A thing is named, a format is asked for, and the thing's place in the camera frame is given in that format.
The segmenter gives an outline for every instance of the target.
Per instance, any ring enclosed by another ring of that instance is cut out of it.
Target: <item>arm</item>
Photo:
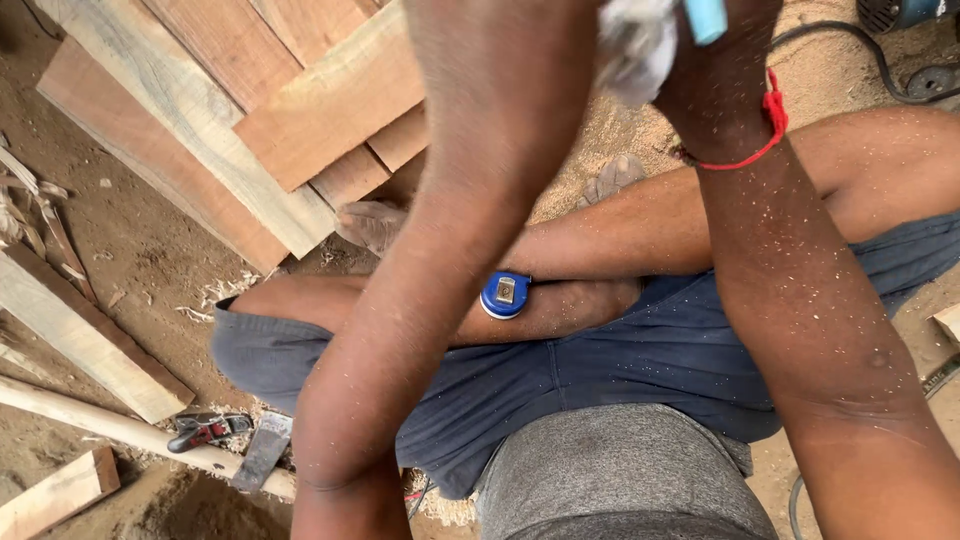
[[[774,8],[758,10],[727,61],[714,57],[704,86],[716,94],[698,100],[678,88],[660,104],[700,160],[738,162],[772,134],[759,94]],[[955,536],[960,463],[790,143],[746,168],[698,176],[724,310],[769,386],[824,536]]]
[[[396,432],[573,144],[596,4],[406,2],[436,143],[403,232],[300,393],[295,537],[409,538]]]

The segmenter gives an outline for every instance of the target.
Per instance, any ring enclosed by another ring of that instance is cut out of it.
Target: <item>lumber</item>
[[[23,244],[0,252],[0,307],[154,424],[194,394]]]
[[[113,450],[91,450],[0,506],[0,540],[36,538],[118,489]]]
[[[92,431],[227,479],[233,478],[243,462],[243,457],[211,445],[203,445],[183,454],[171,454],[167,450],[167,442],[174,435],[167,431],[7,377],[0,377],[0,404]],[[295,487],[294,475],[283,469],[274,469],[261,489],[293,499]]]
[[[333,231],[315,191],[285,193],[231,131],[243,112],[140,0],[36,3],[295,256]]]
[[[334,161],[311,180],[310,185],[334,209],[340,209],[347,203],[359,201],[389,179],[390,173],[364,145]]]
[[[330,47],[348,38],[368,17],[353,0],[250,2],[303,66],[323,58]]]
[[[933,316],[953,343],[960,343],[960,304],[948,307]]]
[[[180,211],[261,272],[289,251],[68,37],[36,89]]]
[[[292,190],[410,110],[423,93],[403,6],[393,2],[233,129]]]
[[[247,112],[302,71],[248,0],[145,2]]]
[[[430,144],[423,103],[367,140],[391,172],[396,172]]]

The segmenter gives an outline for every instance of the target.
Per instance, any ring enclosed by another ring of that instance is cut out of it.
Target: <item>power tool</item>
[[[864,28],[886,34],[958,13],[960,0],[857,0],[856,8]]]

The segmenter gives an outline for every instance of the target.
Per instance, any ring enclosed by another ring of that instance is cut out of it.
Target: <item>sandy ground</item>
[[[783,28],[801,20],[854,18],[851,0],[787,0],[787,4]],[[54,28],[44,20],[48,28]],[[952,25],[939,23],[925,24],[881,41],[898,80],[927,64],[956,61],[960,47],[955,43]],[[244,270],[252,269],[105,153],[34,91],[57,46],[56,41],[38,29],[19,0],[0,0],[0,130],[12,144],[11,152],[41,179],[71,191],[71,199],[61,205],[61,215],[105,313],[190,386],[197,393],[198,405],[252,406],[250,396],[233,389],[212,365],[206,352],[210,327],[191,322],[175,311],[180,306],[198,306],[204,285],[216,280],[238,280]],[[782,80],[793,127],[841,111],[895,103],[883,90],[872,57],[851,37],[823,34],[800,39],[779,50],[773,65]],[[631,110],[611,98],[595,99],[584,136],[557,181],[541,197],[533,220],[542,221],[571,211],[584,181],[616,155],[637,154],[650,174],[679,166],[666,154],[671,138],[669,125],[654,110]],[[421,164],[422,160],[412,163],[401,178],[383,186],[377,195],[404,202],[416,185]],[[110,187],[102,187],[101,179],[109,179]],[[44,239],[50,262],[59,268],[59,248],[49,234]],[[112,257],[94,257],[105,253]],[[336,236],[306,260],[289,264],[293,272],[329,274],[369,273],[374,266],[373,257]],[[126,296],[115,307],[107,308],[108,300],[118,290],[126,292]],[[958,302],[960,270],[954,269],[926,287],[897,317],[897,328],[922,374],[929,373],[955,352],[926,318]],[[0,361],[0,374],[117,412],[128,412],[9,314],[0,313],[0,329],[15,338],[16,349],[55,377],[42,380],[5,361]],[[949,385],[933,402],[955,447],[960,447],[958,398],[960,381]],[[3,406],[0,432],[5,435],[0,437],[0,503],[83,450],[104,444],[103,440],[89,440],[88,433]],[[116,450],[123,459],[125,485],[147,475],[149,456],[123,447]],[[782,433],[756,444],[754,452],[756,475],[750,485],[768,509],[781,537],[789,538],[785,508],[789,487],[797,475],[796,463]],[[256,498],[255,502],[267,507],[278,523],[289,524],[289,507],[263,498]],[[804,533],[807,538],[817,538],[809,505],[804,504]],[[472,539],[478,537],[479,530],[476,524],[444,528],[439,521],[422,516],[414,520],[413,529],[418,540]],[[66,538],[71,534],[58,529],[52,537]]]

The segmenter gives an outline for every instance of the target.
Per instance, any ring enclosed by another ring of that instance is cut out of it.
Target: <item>blue tape measure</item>
[[[497,272],[480,293],[480,305],[490,317],[509,321],[518,316],[527,304],[527,288],[530,278]]]

